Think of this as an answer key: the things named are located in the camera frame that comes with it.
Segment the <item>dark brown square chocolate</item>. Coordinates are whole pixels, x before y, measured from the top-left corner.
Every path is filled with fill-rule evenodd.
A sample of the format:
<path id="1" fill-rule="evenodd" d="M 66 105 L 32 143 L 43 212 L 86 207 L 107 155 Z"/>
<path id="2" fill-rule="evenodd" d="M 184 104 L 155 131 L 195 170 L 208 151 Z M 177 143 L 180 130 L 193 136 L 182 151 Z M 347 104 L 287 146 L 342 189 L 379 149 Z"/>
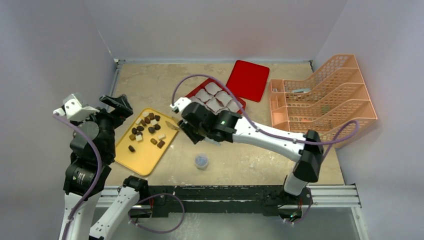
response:
<path id="1" fill-rule="evenodd" d="M 165 144 L 166 144 L 166 143 L 165 143 L 163 140 L 161 140 L 161 141 L 159 141 L 159 142 L 158 142 L 157 147 L 158 147 L 159 149 L 161 149 L 161 148 L 162 148 Z"/>

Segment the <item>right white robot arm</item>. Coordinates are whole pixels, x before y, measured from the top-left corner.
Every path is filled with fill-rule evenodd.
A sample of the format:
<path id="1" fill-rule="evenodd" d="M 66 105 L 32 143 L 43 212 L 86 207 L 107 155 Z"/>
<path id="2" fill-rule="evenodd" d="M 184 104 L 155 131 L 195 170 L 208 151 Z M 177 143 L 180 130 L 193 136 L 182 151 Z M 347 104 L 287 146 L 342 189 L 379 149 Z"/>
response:
<path id="1" fill-rule="evenodd" d="M 200 141 L 247 144 L 293 161 L 294 166 L 280 191 L 282 200 L 288 204 L 300 198 L 308 183 L 319 180 L 324 148 L 320 144 L 319 134 L 314 130 L 295 133 L 250 123 L 238 113 L 224 110 L 215 114 L 187 98 L 179 99 L 173 111 L 181 116 L 178 127 L 194 144 Z"/>

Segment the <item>caramel brown chocolate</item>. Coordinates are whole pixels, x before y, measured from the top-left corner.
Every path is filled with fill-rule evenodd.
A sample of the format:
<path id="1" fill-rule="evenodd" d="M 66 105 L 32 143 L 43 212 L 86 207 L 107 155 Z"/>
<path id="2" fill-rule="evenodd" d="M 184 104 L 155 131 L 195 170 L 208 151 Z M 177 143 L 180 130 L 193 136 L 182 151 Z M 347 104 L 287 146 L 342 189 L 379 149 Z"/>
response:
<path id="1" fill-rule="evenodd" d="M 150 139 L 150 142 L 151 142 L 153 145 L 157 145 L 157 144 L 158 144 L 158 141 L 157 141 L 156 139 L 154 139 L 154 138 L 151 138 L 151 139 Z"/>

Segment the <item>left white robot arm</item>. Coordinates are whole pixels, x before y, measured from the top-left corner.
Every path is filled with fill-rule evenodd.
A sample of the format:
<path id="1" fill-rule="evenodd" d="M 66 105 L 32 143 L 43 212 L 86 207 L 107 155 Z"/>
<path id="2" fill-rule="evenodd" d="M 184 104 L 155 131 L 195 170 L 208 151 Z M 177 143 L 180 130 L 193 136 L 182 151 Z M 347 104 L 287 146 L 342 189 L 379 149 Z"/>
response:
<path id="1" fill-rule="evenodd" d="M 73 129 L 70 165 L 65 171 L 65 210 L 61 240 L 107 240 L 135 205 L 149 199 L 148 182 L 127 177 L 103 216 L 93 222 L 96 206 L 115 161 L 115 130 L 133 114 L 128 97 L 103 95 L 112 111 L 90 106 L 79 93 L 67 96 L 53 117 Z"/>

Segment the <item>metal tweezers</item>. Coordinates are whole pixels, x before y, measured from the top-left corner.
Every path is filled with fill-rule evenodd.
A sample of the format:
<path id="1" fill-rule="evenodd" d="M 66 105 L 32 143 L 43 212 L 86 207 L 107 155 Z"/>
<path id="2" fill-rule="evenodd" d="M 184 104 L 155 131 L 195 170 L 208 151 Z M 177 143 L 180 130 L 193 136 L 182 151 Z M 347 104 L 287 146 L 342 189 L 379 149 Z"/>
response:
<path id="1" fill-rule="evenodd" d="M 174 123 L 171 123 L 171 122 L 169 122 L 169 121 L 167 121 L 167 120 L 165 121 L 165 123 L 166 123 L 166 125 L 167 125 L 169 128 L 171 128 L 171 129 L 173 129 L 173 130 L 181 131 L 181 129 L 180 129 L 177 125 L 175 125 Z M 220 146 L 220 145 L 221 145 L 219 142 L 217 142 L 217 141 L 215 141 L 215 140 L 213 140 L 213 139 L 210 139 L 210 138 L 208 138 L 208 137 L 204 137 L 202 140 L 203 140 L 203 141 L 206 141 L 206 142 L 208 142 L 208 143 L 211 143 L 211 144 L 217 145 L 217 146 Z"/>

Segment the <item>white chocolate piece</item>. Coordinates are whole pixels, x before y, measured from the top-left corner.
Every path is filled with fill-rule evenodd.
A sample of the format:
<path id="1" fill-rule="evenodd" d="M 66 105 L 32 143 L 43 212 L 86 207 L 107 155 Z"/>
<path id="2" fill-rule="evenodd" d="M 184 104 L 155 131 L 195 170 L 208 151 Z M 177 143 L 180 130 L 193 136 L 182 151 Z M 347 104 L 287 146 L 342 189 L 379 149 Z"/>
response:
<path id="1" fill-rule="evenodd" d="M 158 135 L 158 136 L 157 136 L 157 138 L 158 138 L 159 140 L 163 140 L 163 139 L 165 139 L 165 138 L 166 138 L 166 135 L 165 135 L 165 134 L 160 134 L 160 135 Z"/>

